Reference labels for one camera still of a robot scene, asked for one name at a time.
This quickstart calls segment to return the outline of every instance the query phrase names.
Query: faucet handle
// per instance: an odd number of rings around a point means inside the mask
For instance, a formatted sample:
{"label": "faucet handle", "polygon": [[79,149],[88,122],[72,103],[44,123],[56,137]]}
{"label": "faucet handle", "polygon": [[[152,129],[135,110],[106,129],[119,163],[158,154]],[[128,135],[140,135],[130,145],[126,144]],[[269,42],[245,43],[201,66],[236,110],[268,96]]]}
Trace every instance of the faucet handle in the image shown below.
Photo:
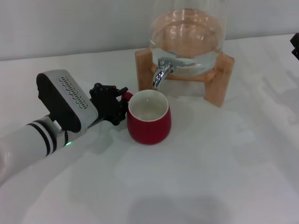
{"label": "faucet handle", "polygon": [[192,66],[192,65],[195,65],[195,63],[189,63],[189,64],[186,64],[184,61],[181,61],[181,60],[178,60],[178,59],[174,59],[174,58],[171,58],[171,57],[159,57],[158,59],[158,64],[160,65],[160,62],[162,65],[164,64],[170,64],[174,67],[185,67],[185,66]]}

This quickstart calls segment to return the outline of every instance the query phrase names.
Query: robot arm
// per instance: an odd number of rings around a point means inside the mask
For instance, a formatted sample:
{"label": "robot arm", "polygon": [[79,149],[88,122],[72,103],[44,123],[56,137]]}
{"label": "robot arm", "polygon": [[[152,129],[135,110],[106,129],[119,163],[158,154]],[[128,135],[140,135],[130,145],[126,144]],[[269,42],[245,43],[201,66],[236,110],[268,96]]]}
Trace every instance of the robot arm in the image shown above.
{"label": "robot arm", "polygon": [[117,126],[125,119],[127,88],[99,83],[91,99],[66,70],[41,73],[36,79],[39,99],[50,114],[0,138],[0,186],[13,174],[49,156],[107,120]]}

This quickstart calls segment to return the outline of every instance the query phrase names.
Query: mug handle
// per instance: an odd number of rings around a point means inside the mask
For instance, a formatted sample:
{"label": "mug handle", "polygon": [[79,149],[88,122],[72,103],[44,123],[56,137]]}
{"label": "mug handle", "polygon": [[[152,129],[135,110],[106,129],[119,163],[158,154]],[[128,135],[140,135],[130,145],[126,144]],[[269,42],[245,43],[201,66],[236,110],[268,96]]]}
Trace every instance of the mug handle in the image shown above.
{"label": "mug handle", "polygon": [[126,100],[126,101],[129,102],[130,99],[132,98],[132,96],[133,96],[132,93],[130,93],[130,92],[125,92],[125,93],[122,95],[121,99],[124,99],[124,100]]}

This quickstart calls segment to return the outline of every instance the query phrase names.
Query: red mug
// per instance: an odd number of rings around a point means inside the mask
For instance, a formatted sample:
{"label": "red mug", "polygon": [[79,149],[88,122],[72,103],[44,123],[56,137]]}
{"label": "red mug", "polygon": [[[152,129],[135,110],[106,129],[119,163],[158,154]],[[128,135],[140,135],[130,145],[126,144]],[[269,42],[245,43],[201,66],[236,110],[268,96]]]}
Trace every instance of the red mug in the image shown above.
{"label": "red mug", "polygon": [[171,129],[171,112],[166,96],[155,90],[143,90],[126,97],[128,130],[132,138],[142,144],[163,141]]}

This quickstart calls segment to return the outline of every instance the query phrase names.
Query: wooden stand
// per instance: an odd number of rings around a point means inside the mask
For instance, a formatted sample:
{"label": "wooden stand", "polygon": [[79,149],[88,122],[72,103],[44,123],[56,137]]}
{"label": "wooden stand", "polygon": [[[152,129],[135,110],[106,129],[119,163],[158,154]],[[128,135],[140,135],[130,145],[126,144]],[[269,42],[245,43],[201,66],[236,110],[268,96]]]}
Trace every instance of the wooden stand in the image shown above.
{"label": "wooden stand", "polygon": [[[135,52],[135,58],[139,91],[152,90],[153,76],[157,67],[153,63],[151,50],[139,50]],[[221,54],[217,59],[215,68],[209,73],[198,77],[177,77],[174,75],[168,75],[166,79],[188,82],[204,82],[206,87],[205,100],[215,106],[221,107],[228,89],[228,83],[234,63],[235,59],[228,55]]]}

